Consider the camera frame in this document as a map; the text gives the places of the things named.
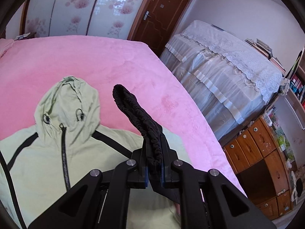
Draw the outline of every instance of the silver bolt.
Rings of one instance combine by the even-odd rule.
[[[90,175],[92,177],[97,177],[100,174],[100,171],[98,169],[93,169],[92,171],[90,171]]]
[[[177,159],[173,162],[173,164],[176,166],[181,166],[181,165],[183,165],[183,162],[180,159]]]
[[[211,169],[210,170],[210,174],[212,175],[212,176],[218,176],[219,175],[219,171],[217,170],[217,169]]]
[[[134,166],[136,164],[136,161],[133,160],[133,159],[129,159],[126,161],[126,164],[129,165],[129,166]]]

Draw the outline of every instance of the wooden drawer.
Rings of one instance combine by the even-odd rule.
[[[250,166],[245,154],[235,139],[225,146],[225,150],[230,156],[238,173]]]
[[[276,198],[257,205],[263,214],[270,220],[276,219],[279,216],[278,203]]]
[[[237,138],[237,142],[239,143],[250,165],[255,164],[263,158],[248,130],[243,132]]]
[[[277,197],[279,215],[283,216],[291,210],[290,192],[289,190]]]
[[[279,153],[277,151],[271,152],[265,157],[265,162],[270,172],[276,194],[283,192],[283,190],[289,190],[285,168]]]
[[[235,165],[233,164],[233,161],[232,161],[231,157],[229,156],[229,154],[227,153],[225,148],[224,148],[224,152],[226,154],[226,157],[227,157],[227,160],[228,160],[229,164],[231,165],[231,167],[233,169],[234,174],[237,174],[238,173],[237,169],[235,168]]]
[[[263,122],[260,120],[257,120],[251,127],[249,127],[248,131],[260,149],[263,157],[266,157],[276,148],[271,136],[263,125]]]

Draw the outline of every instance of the pink bedspread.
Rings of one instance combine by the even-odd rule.
[[[16,41],[0,58],[0,139],[33,125],[42,96],[69,75],[99,91],[101,124],[139,134],[113,100],[113,86],[122,84],[155,121],[182,138],[194,168],[216,168],[242,190],[194,101],[142,42],[93,36]]]

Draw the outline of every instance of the lace cover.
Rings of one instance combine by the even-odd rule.
[[[230,65],[238,68],[255,84],[256,90],[261,93],[266,103],[270,100],[272,93],[278,91],[282,73],[246,42],[198,20],[193,21],[181,35],[226,57]],[[243,74],[238,70],[235,70],[236,74],[242,77]],[[246,85],[252,86],[245,78],[243,80]]]

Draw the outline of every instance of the jacket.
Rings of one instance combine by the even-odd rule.
[[[84,80],[66,77],[39,102],[36,124],[0,141],[0,150],[10,169],[18,203],[26,226],[58,200],[92,169],[114,169],[127,157],[97,140],[102,133],[133,151],[143,137],[100,125],[99,94]],[[171,149],[188,163],[181,139],[162,127]],[[9,187],[0,168],[0,199],[19,225]],[[172,201],[146,189],[132,189],[127,228],[180,228]]]

